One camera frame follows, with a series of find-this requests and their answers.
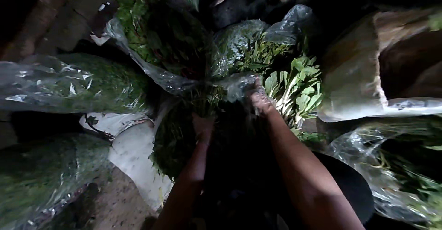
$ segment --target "hand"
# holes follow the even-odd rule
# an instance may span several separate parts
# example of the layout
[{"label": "hand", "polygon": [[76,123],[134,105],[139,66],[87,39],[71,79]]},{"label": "hand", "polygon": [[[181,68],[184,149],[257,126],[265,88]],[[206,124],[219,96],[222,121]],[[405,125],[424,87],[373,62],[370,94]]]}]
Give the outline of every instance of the hand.
[{"label": "hand", "polygon": [[255,89],[250,93],[249,99],[257,115],[266,115],[274,109],[273,103],[271,99],[267,97],[266,90],[261,86],[259,79],[256,79]]},{"label": "hand", "polygon": [[208,146],[212,137],[215,117],[202,118],[198,114],[192,113],[192,118],[198,142],[205,143]]}]

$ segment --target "dirt floor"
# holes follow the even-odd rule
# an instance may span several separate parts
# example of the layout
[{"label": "dirt floor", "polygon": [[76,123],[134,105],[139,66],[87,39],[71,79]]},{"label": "dirt floor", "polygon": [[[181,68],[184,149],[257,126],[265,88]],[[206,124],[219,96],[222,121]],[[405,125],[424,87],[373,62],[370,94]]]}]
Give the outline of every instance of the dirt floor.
[{"label": "dirt floor", "polygon": [[95,230],[137,230],[157,213],[141,198],[134,182],[119,168],[112,170],[112,182],[103,186],[95,199],[91,225]]}]

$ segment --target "plastic sheet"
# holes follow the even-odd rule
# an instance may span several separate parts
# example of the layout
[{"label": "plastic sheet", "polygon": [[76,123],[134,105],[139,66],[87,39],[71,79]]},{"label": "plastic sheet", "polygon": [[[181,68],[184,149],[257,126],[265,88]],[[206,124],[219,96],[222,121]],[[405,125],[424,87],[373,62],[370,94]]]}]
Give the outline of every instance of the plastic sheet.
[{"label": "plastic sheet", "polygon": [[87,54],[31,56],[0,62],[0,108],[49,113],[145,113],[148,79],[130,68]]},{"label": "plastic sheet", "polygon": [[281,22],[270,26],[264,37],[265,41],[279,44],[297,45],[320,34],[321,27],[310,7],[295,5]]},{"label": "plastic sheet", "polygon": [[107,165],[110,142],[66,134],[2,150],[0,229],[36,229]]},{"label": "plastic sheet", "polygon": [[[341,160],[361,173],[370,185],[375,199],[375,208],[379,214],[410,224],[422,222],[434,224],[438,221],[440,224],[441,192],[439,195],[430,192],[428,199],[423,201],[417,194],[403,191],[409,191],[409,188],[404,189],[404,187],[410,185],[403,182],[403,174],[399,176],[389,170],[389,164],[384,160],[380,149],[387,140],[404,135],[417,136],[424,140],[430,137],[437,138],[441,129],[440,119],[378,119],[336,138],[326,148],[325,154]],[[410,164],[403,160],[398,165]]]}]

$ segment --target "bundle of greens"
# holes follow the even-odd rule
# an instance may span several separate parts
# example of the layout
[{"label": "bundle of greens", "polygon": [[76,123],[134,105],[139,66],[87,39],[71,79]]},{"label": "bundle of greens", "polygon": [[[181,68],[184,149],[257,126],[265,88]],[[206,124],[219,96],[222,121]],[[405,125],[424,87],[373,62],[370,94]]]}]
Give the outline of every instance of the bundle of greens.
[{"label": "bundle of greens", "polygon": [[66,134],[17,144],[0,154],[0,228],[33,222],[108,170],[110,142]]},{"label": "bundle of greens", "polygon": [[261,37],[248,48],[243,47],[244,57],[233,64],[233,72],[252,71],[258,74],[265,74],[273,64],[277,56],[283,56],[292,52],[293,46],[263,41]]},{"label": "bundle of greens", "polygon": [[169,176],[171,180],[179,176],[195,149],[192,112],[204,118],[215,116],[223,96],[221,87],[194,90],[189,98],[181,98],[161,120],[149,157],[159,173]]},{"label": "bundle of greens", "polygon": [[276,57],[293,53],[293,46],[264,41],[268,25],[247,20],[215,35],[215,43],[226,56],[229,74],[251,71],[264,74]]},{"label": "bundle of greens", "polygon": [[144,61],[201,80],[213,48],[202,24],[169,0],[116,0],[129,47]]},{"label": "bundle of greens", "polygon": [[264,88],[275,100],[276,109],[281,113],[292,131],[296,131],[304,119],[315,118],[311,114],[322,100],[319,66],[316,58],[301,56],[293,59],[290,72],[274,71],[264,80]]},{"label": "bundle of greens", "polygon": [[154,103],[146,101],[149,78],[98,56],[32,56],[19,64],[1,62],[0,68],[3,108],[18,101],[25,109],[50,113],[154,114]]},{"label": "bundle of greens", "polygon": [[379,119],[338,137],[331,149],[334,156],[369,176],[373,195],[379,198],[377,209],[424,229],[440,230],[441,136],[439,117]]}]

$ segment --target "wrapped vegetables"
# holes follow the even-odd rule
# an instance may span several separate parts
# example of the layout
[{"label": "wrapped vegetables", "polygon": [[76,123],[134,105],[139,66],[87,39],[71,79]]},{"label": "wrapped vegetables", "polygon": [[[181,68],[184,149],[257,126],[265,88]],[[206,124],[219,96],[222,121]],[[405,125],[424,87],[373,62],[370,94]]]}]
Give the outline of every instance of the wrapped vegetables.
[{"label": "wrapped vegetables", "polygon": [[110,143],[66,134],[14,145],[0,155],[0,228],[38,226],[43,210],[57,212],[78,188],[107,170]]},{"label": "wrapped vegetables", "polygon": [[330,143],[327,153],[368,181],[381,215],[423,229],[442,229],[442,120],[386,118]]},{"label": "wrapped vegetables", "polygon": [[130,67],[87,54],[0,62],[0,107],[50,113],[155,113],[149,80]]}]

